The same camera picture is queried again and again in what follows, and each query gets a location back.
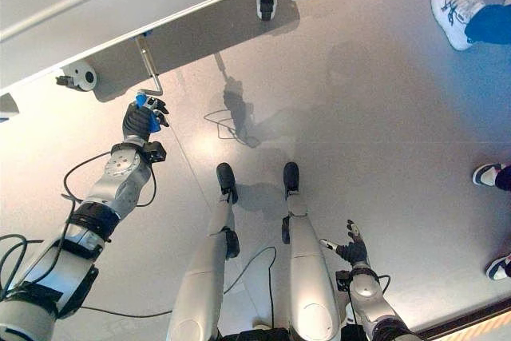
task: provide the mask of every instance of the metal rod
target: metal rod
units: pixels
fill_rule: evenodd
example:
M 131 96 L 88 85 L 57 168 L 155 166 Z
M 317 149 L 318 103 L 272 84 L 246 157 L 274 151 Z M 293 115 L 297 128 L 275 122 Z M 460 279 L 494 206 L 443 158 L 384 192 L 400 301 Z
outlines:
M 163 95 L 163 88 L 161 87 L 160 79 L 158 78 L 158 72 L 156 71 L 156 67 L 154 65 L 153 57 L 149 52 L 149 47 L 145 40 L 145 36 L 143 34 L 138 35 L 135 38 L 135 42 L 137 43 L 137 47 L 142 56 L 142 61 L 144 62 L 145 69 L 150 77 L 154 80 L 154 85 L 156 86 L 156 91 L 151 89 L 139 89 L 139 92 L 143 92 L 147 95 L 152 96 L 161 96 Z

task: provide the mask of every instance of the blue object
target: blue object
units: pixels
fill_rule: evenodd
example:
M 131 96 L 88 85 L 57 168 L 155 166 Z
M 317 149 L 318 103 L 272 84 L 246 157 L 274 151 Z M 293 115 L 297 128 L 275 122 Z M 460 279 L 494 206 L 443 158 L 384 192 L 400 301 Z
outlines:
M 145 102 L 147 101 L 147 95 L 143 93 L 138 93 L 135 96 L 135 103 L 137 104 L 137 108 L 143 107 Z M 151 113 L 151 116 L 149 117 L 149 132 L 155 133 L 161 131 L 160 123 L 158 123 L 158 120 L 156 119 L 156 115 L 154 113 Z

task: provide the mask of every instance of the floor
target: floor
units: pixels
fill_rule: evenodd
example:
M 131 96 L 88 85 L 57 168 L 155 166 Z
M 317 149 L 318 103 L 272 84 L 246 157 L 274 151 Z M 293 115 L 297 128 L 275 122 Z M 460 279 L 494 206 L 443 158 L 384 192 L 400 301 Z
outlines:
M 511 155 L 511 48 L 453 51 L 429 0 L 279 0 L 269 23 L 257 20 L 254 3 L 226 0 L 148 37 L 172 123 L 152 139 L 168 156 L 154 167 L 154 204 L 117 227 L 85 304 L 133 314 L 172 308 L 205 234 L 222 161 L 232 165 L 240 193 L 241 253 L 227 263 L 226 284 L 275 245 L 277 326 L 288 321 L 289 247 L 280 223 L 282 168 L 291 160 L 319 236 L 342 243 L 345 221 L 354 220 L 373 268 L 392 275 L 386 298 L 413 329 L 509 297 L 509 281 L 492 282 L 484 269 L 511 251 L 511 200 L 470 177 L 479 164 Z M 133 42 L 89 61 L 101 81 L 94 93 L 56 86 L 52 77 L 12 92 L 21 113 L 0 125 L 9 138 L 0 146 L 2 232 L 55 233 L 69 211 L 61 178 L 122 139 L 125 106 L 151 86 Z M 226 105 L 236 116 L 247 110 L 237 121 L 239 141 L 204 119 L 229 118 L 214 113 Z M 87 192 L 103 164 L 72 177 L 76 194 Z M 151 192 L 148 184 L 141 201 Z M 332 275 L 347 267 L 325 256 Z M 223 334 L 270 321 L 271 257 L 265 252 L 224 297 Z M 82 310 L 59 322 L 53 339 L 164 339 L 168 319 Z M 504 332 L 509 337 L 511 327 Z

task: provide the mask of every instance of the wire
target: wire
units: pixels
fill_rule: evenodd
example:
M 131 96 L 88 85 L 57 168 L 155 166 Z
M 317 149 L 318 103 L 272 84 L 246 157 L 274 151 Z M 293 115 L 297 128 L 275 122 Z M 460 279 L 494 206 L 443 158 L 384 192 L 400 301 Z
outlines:
M 159 315 L 168 315 L 172 313 L 172 310 L 170 311 L 162 311 L 161 313 L 155 313 L 153 315 L 127 315 L 126 313 L 118 313 L 116 311 L 107 311 L 105 309 L 100 309 L 98 307 L 80 307 L 80 309 L 87 309 L 88 311 L 101 311 L 103 313 L 108 313 L 109 315 L 119 315 L 121 317 L 130 317 L 133 319 L 148 319 L 151 317 L 158 317 Z
M 42 243 L 42 241 L 43 240 L 27 240 L 26 242 L 23 241 L 21 243 L 17 243 L 15 245 L 13 245 L 12 247 L 10 247 L 10 249 L 5 253 L 5 255 L 3 255 L 2 259 L 0 260 L 0 291 L 2 290 L 2 269 L 7 261 L 7 258 L 10 256 L 10 254 L 12 252 L 14 252 L 17 248 L 21 247 L 22 245 Z M 21 257 L 21 256 L 22 256 L 22 253 L 20 253 L 18 255 L 18 259 L 23 261 L 24 257 Z M 18 269 L 14 266 L 10 276 L 15 276 L 17 272 L 18 272 Z M 6 289 L 9 287 L 9 285 L 10 285 L 10 281 L 7 281 Z
M 1 236 L 0 237 L 0 241 L 7 240 L 7 239 L 12 239 L 12 238 L 19 238 L 22 241 L 21 244 L 23 246 L 23 249 L 22 249 L 21 253 L 18 256 L 18 260 L 16 261 L 16 264 L 14 265 L 13 271 L 10 273 L 9 278 L 7 279 L 6 289 L 2 289 L 0 291 L 0 301 L 4 300 L 6 298 L 6 296 L 7 296 L 7 288 L 10 286 L 10 283 L 12 282 L 12 280 L 14 278 L 14 275 L 18 271 L 20 265 L 22 264 L 23 257 L 25 257 L 25 252 L 26 252 L 26 248 L 27 248 L 26 238 L 23 235 L 19 235 L 17 233 L 12 233 L 10 235 Z
M 241 279 L 241 277 L 243 276 L 243 274 L 247 271 L 248 267 L 250 266 L 250 264 L 252 263 L 252 261 L 254 261 L 256 259 L 257 256 L 259 256 L 261 253 L 267 251 L 268 249 L 273 249 L 273 260 L 271 261 L 271 264 L 270 266 L 268 267 L 268 290 L 270 292 L 270 304 L 271 304 L 271 327 L 275 327 L 275 313 L 274 313 L 274 310 L 273 310 L 273 292 L 271 290 L 271 267 L 273 267 L 273 264 L 275 263 L 275 259 L 277 258 L 277 249 L 275 247 L 266 247 L 262 250 L 260 250 L 259 252 L 257 252 L 247 263 L 247 265 L 245 265 L 245 268 L 243 268 L 243 270 L 241 271 L 241 273 L 238 275 L 238 277 L 236 277 L 236 279 L 234 280 L 234 283 L 232 283 L 225 291 L 224 291 L 224 294 L 226 295 L 227 293 L 229 293 L 231 291 L 231 289 L 234 288 L 234 286 L 236 285 L 236 283 Z
M 46 272 L 44 272 L 42 275 L 40 275 L 37 279 L 29 281 L 25 287 L 29 287 L 30 285 L 37 284 L 39 281 L 41 281 L 42 279 L 47 277 L 53 271 L 53 269 L 55 268 L 55 265 L 57 265 L 58 258 L 61 255 L 62 246 L 64 245 L 65 234 L 67 233 L 67 229 L 69 228 L 69 221 L 71 220 L 71 216 L 74 213 L 74 207 L 76 206 L 76 203 L 77 202 L 75 200 L 71 200 L 71 210 L 69 211 L 69 215 L 67 216 L 67 219 L 65 220 L 64 229 L 62 230 L 61 238 L 58 241 L 57 254 L 53 258 L 53 263 L 51 263 L 50 267 L 48 268 L 48 270 Z
M 137 207 L 139 208 L 143 208 L 143 207 L 147 207 L 148 205 L 151 205 L 151 203 L 154 201 L 154 198 L 156 197 L 156 188 L 157 188 L 157 184 L 156 184 L 156 176 L 154 176 L 154 171 L 153 171 L 153 166 L 149 166 L 149 169 L 151 169 L 151 175 L 153 176 L 153 196 L 151 197 L 151 200 L 149 200 L 148 203 L 145 203 L 145 204 L 139 204 L 137 205 Z
M 273 264 L 275 263 L 275 259 L 277 257 L 277 249 L 275 247 L 266 247 L 265 249 L 257 252 L 255 254 L 255 256 L 253 256 L 248 261 L 247 265 L 245 265 L 245 268 L 243 268 L 241 273 L 236 277 L 236 279 L 234 280 L 234 283 L 232 283 L 224 291 L 224 294 L 226 295 L 227 293 L 229 293 L 231 291 L 231 289 L 234 288 L 236 283 L 240 280 L 240 278 L 243 276 L 243 274 L 247 271 L 247 269 L 250 266 L 250 264 L 252 263 L 252 261 L 254 261 L 257 256 L 259 256 L 261 253 L 267 251 L 268 249 L 273 249 L 273 252 L 274 252 L 273 260 L 271 261 L 271 264 L 268 267 L 268 286 L 269 286 L 269 290 L 270 290 L 270 301 L 271 301 L 271 327 L 275 327 L 275 317 L 274 317 L 274 311 L 273 311 L 273 294 L 271 292 L 271 267 L 273 267 Z M 103 312 L 103 313 L 107 313 L 109 315 L 119 315 L 121 317 L 129 317 L 129 318 L 133 318 L 133 319 L 148 319 L 148 318 L 151 318 L 151 317 L 157 317 L 157 316 L 160 316 L 160 315 L 168 315 L 168 314 L 172 313 L 172 309 L 170 311 L 162 311 L 161 313 L 154 313 L 152 315 L 129 315 L 127 313 L 120 313 L 120 312 L 117 312 L 117 311 L 107 311 L 105 309 L 100 309 L 98 307 L 81 307 L 81 309 L 87 309 L 89 311 L 100 311 L 100 312 Z
M 100 153 L 99 155 L 96 155 L 94 157 L 91 157 L 90 159 L 88 160 L 85 160 L 85 161 L 82 161 L 80 164 L 72 167 L 67 173 L 66 175 L 64 176 L 64 189 L 65 191 L 68 193 L 68 195 L 71 197 L 72 200 L 75 200 L 76 202 L 78 202 L 79 204 L 81 204 L 83 202 L 83 199 L 79 199 L 77 198 L 72 192 L 71 190 L 69 189 L 69 186 L 67 185 L 67 179 L 69 176 L 71 176 L 71 173 L 73 173 L 74 171 L 76 171 L 77 169 L 79 169 L 81 166 L 85 165 L 85 164 L 88 164 L 90 163 L 91 161 L 94 161 L 96 159 L 99 159 L 100 157 L 103 157 L 103 156 L 106 156 L 110 154 L 110 151 L 107 151 L 107 152 L 103 152 L 103 153 Z M 151 197 L 151 200 L 149 200 L 148 203 L 146 204 L 139 204 L 137 205 L 138 208 L 143 208 L 143 207 L 147 207 L 149 206 L 155 199 L 156 197 L 156 176 L 154 175 L 154 171 L 153 171 L 153 167 L 150 165 L 149 166 L 149 169 L 151 170 L 151 176 L 153 177 L 153 196 Z
M 79 199 L 77 198 L 70 190 L 69 190 L 69 187 L 67 185 L 67 178 L 71 175 L 71 173 L 73 173 L 74 171 L 76 171 L 77 169 L 79 169 L 81 166 L 87 164 L 87 163 L 90 163 L 91 161 L 94 161 L 96 159 L 99 159 L 100 157 L 103 157 L 103 156 L 106 156 L 110 153 L 110 151 L 108 152 L 103 152 L 103 153 L 100 153 L 99 155 L 96 155 L 94 157 L 91 157 L 90 159 L 88 160 L 85 160 L 85 161 L 82 161 L 80 164 L 72 167 L 67 173 L 66 175 L 64 176 L 64 189 L 65 191 L 67 192 L 68 195 L 70 195 L 77 203 L 81 204 L 83 202 L 82 199 Z
M 353 301 L 351 301 L 350 289 L 348 289 L 347 292 L 348 292 L 348 297 L 350 299 L 351 311 L 353 312 L 353 319 L 355 320 L 355 325 L 357 327 L 358 339 L 367 339 L 367 338 L 363 338 L 362 335 L 360 334 L 360 326 L 358 325 L 358 322 L 357 322 L 357 314 L 355 313 L 355 309 L 353 308 Z
M 382 294 L 384 295 L 387 288 L 389 287 L 390 285 L 390 276 L 389 275 L 381 275 L 381 276 L 378 276 L 379 279 L 384 279 L 384 278 L 387 278 L 387 282 L 386 282 L 386 285 L 385 287 L 383 288 L 383 291 L 382 291 Z

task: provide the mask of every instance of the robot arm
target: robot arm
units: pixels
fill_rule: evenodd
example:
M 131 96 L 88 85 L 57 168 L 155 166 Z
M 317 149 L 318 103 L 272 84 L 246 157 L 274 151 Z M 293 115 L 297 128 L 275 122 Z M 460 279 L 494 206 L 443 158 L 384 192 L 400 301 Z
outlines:
M 396 311 L 383 297 L 378 275 L 371 269 L 366 245 L 355 223 L 348 220 L 348 236 L 353 240 L 347 246 L 328 240 L 320 243 L 348 261 L 351 271 L 336 273 L 338 289 L 350 293 L 353 309 L 362 319 L 364 331 L 372 341 L 419 341 Z
M 48 341 L 55 320 L 81 306 L 98 274 L 94 261 L 117 224 L 137 206 L 151 164 L 165 160 L 161 144 L 148 143 L 160 124 L 168 126 L 164 113 L 163 101 L 144 94 L 129 105 L 125 139 L 112 147 L 103 176 L 69 215 L 64 230 L 43 242 L 25 270 L 5 287 L 0 339 Z

